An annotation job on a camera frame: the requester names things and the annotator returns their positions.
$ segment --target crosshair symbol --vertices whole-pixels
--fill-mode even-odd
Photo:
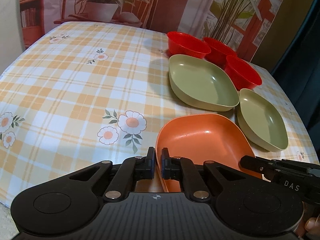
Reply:
[[[162,198],[162,197],[161,197],[160,195],[158,195],[158,194],[157,194],[157,195],[153,195],[153,196],[152,196],[152,198],[154,198],[154,199],[158,200],[158,199],[160,199],[160,198]]]

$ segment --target floor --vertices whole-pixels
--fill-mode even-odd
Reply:
[[[10,240],[18,230],[10,215],[10,209],[0,203],[0,240]]]

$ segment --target white flower pot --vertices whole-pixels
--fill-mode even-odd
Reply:
[[[90,20],[110,22],[117,9],[116,3],[87,2],[85,11]]]

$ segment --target bookshelf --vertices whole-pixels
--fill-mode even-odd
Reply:
[[[26,48],[44,35],[43,0],[20,0],[20,18]]]

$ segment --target plaid tablecloth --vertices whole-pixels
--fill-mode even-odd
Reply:
[[[208,111],[180,101],[168,79],[167,36],[124,25],[68,22],[0,78],[0,201],[102,160],[146,155],[161,127]],[[281,113],[289,147],[257,156],[318,163],[294,107],[264,69],[255,92]],[[234,111],[221,113],[235,120]]]

